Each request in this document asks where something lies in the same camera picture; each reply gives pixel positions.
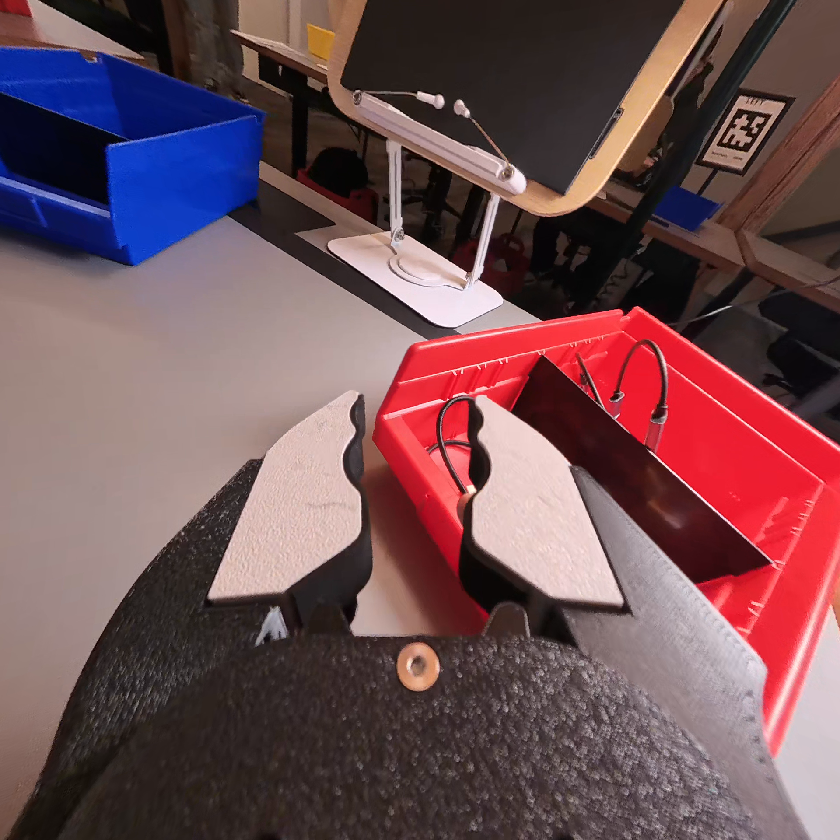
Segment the black hub cable grey plug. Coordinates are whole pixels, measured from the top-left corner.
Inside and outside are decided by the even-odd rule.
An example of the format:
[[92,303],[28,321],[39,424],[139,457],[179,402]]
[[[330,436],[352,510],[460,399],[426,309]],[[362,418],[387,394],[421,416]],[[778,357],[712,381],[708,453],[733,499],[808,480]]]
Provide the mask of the black hub cable grey plug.
[[650,351],[650,353],[653,355],[656,361],[658,368],[658,399],[649,418],[647,432],[644,438],[644,446],[649,451],[656,454],[658,452],[669,415],[669,368],[662,350],[659,348],[655,341],[652,341],[651,339],[641,339],[639,341],[636,341],[633,347],[630,349],[630,351],[628,351],[619,371],[617,381],[613,389],[613,393],[609,397],[605,405],[605,409],[607,412],[609,412],[612,418],[618,422],[623,410],[623,403],[625,400],[625,391],[623,389],[623,385],[627,369],[631,363],[631,360],[640,348],[646,348]]

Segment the small blue bin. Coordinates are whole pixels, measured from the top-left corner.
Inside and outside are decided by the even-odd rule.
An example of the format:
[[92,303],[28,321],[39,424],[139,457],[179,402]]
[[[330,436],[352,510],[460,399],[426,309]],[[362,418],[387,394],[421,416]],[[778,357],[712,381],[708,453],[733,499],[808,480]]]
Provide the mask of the small blue bin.
[[680,185],[672,186],[656,206],[652,218],[661,224],[677,226],[696,233],[721,209],[722,204],[691,192]]

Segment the red plastic bin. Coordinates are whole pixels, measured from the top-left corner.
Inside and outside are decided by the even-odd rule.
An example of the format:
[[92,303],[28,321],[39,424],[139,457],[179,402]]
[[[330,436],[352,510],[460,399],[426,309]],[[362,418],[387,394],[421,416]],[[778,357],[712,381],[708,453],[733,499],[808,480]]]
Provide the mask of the red plastic bin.
[[[660,394],[655,343],[668,371],[668,420],[657,456],[753,545],[746,560],[707,546],[689,525],[691,580],[765,663],[764,732],[784,742],[838,583],[838,447],[645,311],[607,311],[417,343],[375,419],[373,440],[453,572],[463,527],[459,492],[436,442],[439,409],[487,396],[513,410],[532,369],[563,373],[531,407],[549,430],[571,426],[584,454],[611,455],[607,424],[643,443]],[[606,403],[627,354],[617,421],[580,387],[580,356]]]

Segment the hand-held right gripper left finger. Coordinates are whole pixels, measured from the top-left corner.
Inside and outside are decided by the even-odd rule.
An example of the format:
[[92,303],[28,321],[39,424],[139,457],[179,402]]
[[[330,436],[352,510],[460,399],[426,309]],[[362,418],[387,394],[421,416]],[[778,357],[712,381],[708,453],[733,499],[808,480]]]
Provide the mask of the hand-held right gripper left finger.
[[329,606],[352,624],[373,568],[364,422],[364,396],[347,391],[266,451],[207,592],[210,606],[277,606],[286,627],[304,627]]

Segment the red floor crate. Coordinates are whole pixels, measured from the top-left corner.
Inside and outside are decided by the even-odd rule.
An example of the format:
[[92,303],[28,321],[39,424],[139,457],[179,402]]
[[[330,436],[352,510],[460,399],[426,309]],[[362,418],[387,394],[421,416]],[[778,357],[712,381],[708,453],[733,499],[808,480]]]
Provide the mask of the red floor crate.
[[297,171],[296,180],[363,220],[377,223],[379,196],[357,152],[335,146],[321,150],[308,167]]

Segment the blue plastic bin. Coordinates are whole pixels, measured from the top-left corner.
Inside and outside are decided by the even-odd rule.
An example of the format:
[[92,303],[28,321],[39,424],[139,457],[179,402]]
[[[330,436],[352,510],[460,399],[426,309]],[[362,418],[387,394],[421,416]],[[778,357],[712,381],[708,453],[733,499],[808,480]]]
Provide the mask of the blue plastic bin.
[[124,138],[109,204],[2,177],[2,225],[136,266],[256,200],[266,115],[107,54],[3,47],[6,93]]

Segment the white folding stand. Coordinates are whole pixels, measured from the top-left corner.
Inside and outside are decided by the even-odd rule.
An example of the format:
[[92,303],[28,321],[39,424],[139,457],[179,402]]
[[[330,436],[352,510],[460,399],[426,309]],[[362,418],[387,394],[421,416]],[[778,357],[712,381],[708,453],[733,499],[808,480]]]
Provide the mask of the white folding stand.
[[[443,110],[440,93],[425,91],[371,91],[357,89],[352,100],[358,113],[383,129],[388,160],[389,232],[334,238],[328,242],[332,256],[359,271],[376,286],[405,304],[427,322],[455,329],[501,306],[501,294],[481,280],[493,226],[503,196],[525,192],[527,180],[509,162],[501,149],[471,115],[463,100],[455,100],[454,114],[471,122],[491,147],[491,152],[458,142],[419,122],[384,97],[407,97]],[[444,163],[466,173],[473,182],[492,186],[476,256],[469,269],[462,269],[417,239],[409,236],[403,223],[403,147],[408,140],[422,151],[431,152]]]

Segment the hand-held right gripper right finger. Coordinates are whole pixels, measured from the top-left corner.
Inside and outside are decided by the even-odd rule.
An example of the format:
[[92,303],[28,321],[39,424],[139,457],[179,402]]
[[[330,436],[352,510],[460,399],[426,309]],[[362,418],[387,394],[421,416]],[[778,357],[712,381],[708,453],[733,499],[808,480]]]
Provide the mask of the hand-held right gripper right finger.
[[469,479],[458,577],[486,613],[533,617],[570,605],[620,612],[625,599],[576,482],[545,437],[480,395],[468,412]]

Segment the wooden desk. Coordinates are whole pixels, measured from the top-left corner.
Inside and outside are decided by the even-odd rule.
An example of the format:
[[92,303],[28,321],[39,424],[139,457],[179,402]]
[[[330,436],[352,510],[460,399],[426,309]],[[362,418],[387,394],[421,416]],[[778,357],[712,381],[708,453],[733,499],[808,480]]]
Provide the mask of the wooden desk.
[[328,69],[298,49],[269,38],[248,35],[236,29],[230,34],[258,57],[258,79],[284,92],[291,103],[290,174],[308,166],[309,113],[335,114],[328,91]]

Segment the black bin divider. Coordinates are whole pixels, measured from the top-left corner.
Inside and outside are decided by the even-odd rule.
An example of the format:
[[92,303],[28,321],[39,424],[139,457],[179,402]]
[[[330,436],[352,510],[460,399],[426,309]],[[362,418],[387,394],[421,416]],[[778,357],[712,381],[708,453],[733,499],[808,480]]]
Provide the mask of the black bin divider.
[[109,204],[107,149],[116,133],[1,94],[2,177]]
[[770,567],[763,551],[546,357],[512,413],[587,471],[694,583]]

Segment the light stand pole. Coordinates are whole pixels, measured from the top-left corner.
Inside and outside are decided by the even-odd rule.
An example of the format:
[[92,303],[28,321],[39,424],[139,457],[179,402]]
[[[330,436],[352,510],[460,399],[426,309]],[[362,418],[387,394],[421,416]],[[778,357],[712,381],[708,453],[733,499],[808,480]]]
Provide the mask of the light stand pole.
[[589,310],[620,261],[628,257],[631,248],[640,242],[644,226],[655,209],[672,186],[683,182],[721,112],[736,96],[745,77],[794,5],[795,1],[770,1],[752,23],[701,103],[687,136],[667,153],[656,177],[622,231],[590,254],[581,266],[582,279],[577,298],[570,306],[570,314],[578,315]]

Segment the framed marker sign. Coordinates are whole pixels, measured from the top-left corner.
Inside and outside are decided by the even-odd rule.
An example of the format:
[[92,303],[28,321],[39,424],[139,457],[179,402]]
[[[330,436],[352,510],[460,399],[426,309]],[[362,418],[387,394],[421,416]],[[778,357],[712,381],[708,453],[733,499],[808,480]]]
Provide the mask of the framed marker sign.
[[746,175],[794,103],[795,97],[741,87],[710,132],[696,165]]

